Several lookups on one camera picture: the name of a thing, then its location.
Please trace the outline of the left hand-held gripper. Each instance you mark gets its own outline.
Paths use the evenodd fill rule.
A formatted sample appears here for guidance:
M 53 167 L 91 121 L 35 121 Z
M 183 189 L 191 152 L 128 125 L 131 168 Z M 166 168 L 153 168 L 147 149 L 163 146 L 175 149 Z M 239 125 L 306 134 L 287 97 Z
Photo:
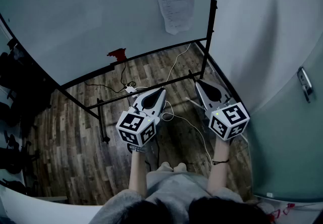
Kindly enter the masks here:
M 156 126 L 160 122 L 159 115 L 165 101 L 164 88 L 141 93 L 134 101 L 134 106 L 123 111 L 117 122 L 120 138 L 130 145 L 143 147 L 156 135 Z

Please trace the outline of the person's left forearm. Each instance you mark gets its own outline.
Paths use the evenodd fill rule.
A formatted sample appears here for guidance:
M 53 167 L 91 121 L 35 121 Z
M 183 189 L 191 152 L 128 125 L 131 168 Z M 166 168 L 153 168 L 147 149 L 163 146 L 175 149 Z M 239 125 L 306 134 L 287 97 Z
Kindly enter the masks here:
M 136 191 L 142 197 L 147 195 L 145 154 L 141 151 L 133 151 L 131 159 L 131 172 L 129 189 Z

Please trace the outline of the white stick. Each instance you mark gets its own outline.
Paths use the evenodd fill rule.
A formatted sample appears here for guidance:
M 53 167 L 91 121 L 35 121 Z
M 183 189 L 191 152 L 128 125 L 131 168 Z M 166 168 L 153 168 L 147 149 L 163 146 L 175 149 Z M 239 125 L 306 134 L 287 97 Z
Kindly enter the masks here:
M 205 111 L 205 108 L 201 105 L 199 105 L 198 103 L 196 103 L 195 101 L 193 101 L 192 99 L 190 99 L 189 97 L 185 97 L 185 99 L 191 103 L 193 103 L 195 106 L 197 106 L 198 108 L 202 109 Z

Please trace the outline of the person's left beige shoe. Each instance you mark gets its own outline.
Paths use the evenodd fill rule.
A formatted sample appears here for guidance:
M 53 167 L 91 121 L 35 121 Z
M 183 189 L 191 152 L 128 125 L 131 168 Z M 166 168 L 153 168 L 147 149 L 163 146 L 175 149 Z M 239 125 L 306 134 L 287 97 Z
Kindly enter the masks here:
M 173 172 L 173 168 L 170 166 L 168 162 L 163 162 L 160 167 L 157 169 L 157 171 L 163 171 L 163 172 Z

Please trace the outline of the large white whiteboard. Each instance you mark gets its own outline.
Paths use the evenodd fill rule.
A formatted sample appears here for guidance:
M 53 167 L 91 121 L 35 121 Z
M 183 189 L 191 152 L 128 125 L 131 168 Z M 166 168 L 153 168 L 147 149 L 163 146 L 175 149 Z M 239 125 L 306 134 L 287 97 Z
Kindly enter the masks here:
M 195 0 L 188 31 L 166 32 L 158 0 L 0 0 L 0 15 L 19 43 L 64 85 L 126 57 L 206 38 L 211 0 Z

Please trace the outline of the small red object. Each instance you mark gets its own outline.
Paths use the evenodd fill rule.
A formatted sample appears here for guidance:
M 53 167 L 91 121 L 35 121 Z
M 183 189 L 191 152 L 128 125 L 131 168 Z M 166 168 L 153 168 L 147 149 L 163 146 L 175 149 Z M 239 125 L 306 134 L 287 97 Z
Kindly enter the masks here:
M 268 217 L 270 222 L 274 222 L 277 220 L 281 215 L 288 215 L 289 211 L 295 207 L 294 203 L 288 203 L 286 204 L 282 209 L 277 209 L 273 212 L 271 212 Z

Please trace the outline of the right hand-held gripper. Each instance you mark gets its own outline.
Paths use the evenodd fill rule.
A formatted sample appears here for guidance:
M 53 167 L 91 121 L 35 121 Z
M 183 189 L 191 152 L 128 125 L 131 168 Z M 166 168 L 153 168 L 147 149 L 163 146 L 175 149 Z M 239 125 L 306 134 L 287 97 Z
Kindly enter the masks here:
M 202 102 L 208 127 L 223 141 L 241 135 L 249 120 L 249 114 L 241 102 L 236 102 L 226 89 L 215 82 L 196 81 L 195 90 Z M 225 102 L 216 99 L 227 99 Z

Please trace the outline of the red board eraser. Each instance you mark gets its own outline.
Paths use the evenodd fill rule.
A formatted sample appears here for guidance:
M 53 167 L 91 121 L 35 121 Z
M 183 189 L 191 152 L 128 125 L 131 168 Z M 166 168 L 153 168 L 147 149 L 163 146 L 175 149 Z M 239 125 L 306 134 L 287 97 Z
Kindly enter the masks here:
M 111 51 L 107 54 L 108 57 L 115 57 L 117 62 L 123 62 L 127 59 L 126 57 L 126 49 L 125 48 L 118 48 L 114 51 Z

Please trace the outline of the person's right forearm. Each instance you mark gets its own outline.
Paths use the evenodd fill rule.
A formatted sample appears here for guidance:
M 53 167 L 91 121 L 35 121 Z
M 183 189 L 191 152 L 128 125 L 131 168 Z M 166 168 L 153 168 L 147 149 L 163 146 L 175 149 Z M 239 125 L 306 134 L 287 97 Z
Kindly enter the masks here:
M 223 141 L 220 137 L 217 136 L 212 161 L 225 161 L 229 159 L 229 150 L 229 143 L 227 141 Z M 227 165 L 228 163 L 221 163 L 218 165 L 212 164 L 207 183 L 208 193 L 212 194 L 218 189 L 226 186 Z

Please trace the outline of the black office chair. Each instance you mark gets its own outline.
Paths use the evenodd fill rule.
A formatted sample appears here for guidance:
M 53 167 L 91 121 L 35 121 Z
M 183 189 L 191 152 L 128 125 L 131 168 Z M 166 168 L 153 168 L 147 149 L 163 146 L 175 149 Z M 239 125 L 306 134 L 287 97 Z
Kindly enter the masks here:
M 7 98 L 13 103 L 9 106 L 0 102 L 0 120 L 14 126 L 19 122 L 28 123 L 51 108 L 53 89 L 20 50 L 16 40 L 11 39 L 7 46 L 10 51 L 0 54 L 0 86 L 9 89 Z
M 7 188 L 13 190 L 13 191 L 27 195 L 26 187 L 19 181 L 7 181 L 7 180 L 3 179 L 2 181 L 0 181 L 0 184 L 3 185 L 4 187 L 7 187 Z
M 27 175 L 34 175 L 32 163 L 39 159 L 39 150 L 30 154 L 30 141 L 26 141 L 25 146 L 19 149 L 19 143 L 15 140 L 15 136 L 13 134 L 8 136 L 6 130 L 4 130 L 4 138 L 7 147 L 0 147 L 0 169 L 5 169 L 11 174 L 18 174 L 23 171 Z

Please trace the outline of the white printed paper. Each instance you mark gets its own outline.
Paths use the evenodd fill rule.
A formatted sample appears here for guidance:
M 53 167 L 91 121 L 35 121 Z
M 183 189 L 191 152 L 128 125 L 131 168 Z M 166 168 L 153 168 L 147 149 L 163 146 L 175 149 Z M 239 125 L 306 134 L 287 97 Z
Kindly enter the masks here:
M 158 0 L 166 32 L 176 35 L 188 31 L 193 23 L 195 0 Z

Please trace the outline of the person's grey shirt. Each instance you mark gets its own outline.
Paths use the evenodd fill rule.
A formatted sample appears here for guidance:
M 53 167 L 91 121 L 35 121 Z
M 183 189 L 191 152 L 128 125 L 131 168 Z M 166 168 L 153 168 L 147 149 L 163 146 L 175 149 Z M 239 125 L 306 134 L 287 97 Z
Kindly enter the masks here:
M 213 193 L 206 190 L 207 179 L 189 172 L 154 171 L 147 174 L 147 197 L 126 189 L 112 197 L 101 207 L 89 224 L 121 224 L 121 220 L 133 210 L 138 214 L 130 224 L 154 224 L 162 217 L 170 217 L 175 224 L 189 223 L 189 206 L 201 199 L 219 201 L 223 206 L 249 207 L 240 195 L 222 187 Z

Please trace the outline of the frosted glass door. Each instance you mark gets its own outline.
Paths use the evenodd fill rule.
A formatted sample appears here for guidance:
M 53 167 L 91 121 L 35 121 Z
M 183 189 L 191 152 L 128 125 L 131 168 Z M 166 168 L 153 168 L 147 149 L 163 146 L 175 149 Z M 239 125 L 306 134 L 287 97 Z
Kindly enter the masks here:
M 323 41 L 303 68 L 312 94 L 304 94 L 294 75 L 250 119 L 252 190 L 258 197 L 323 202 Z

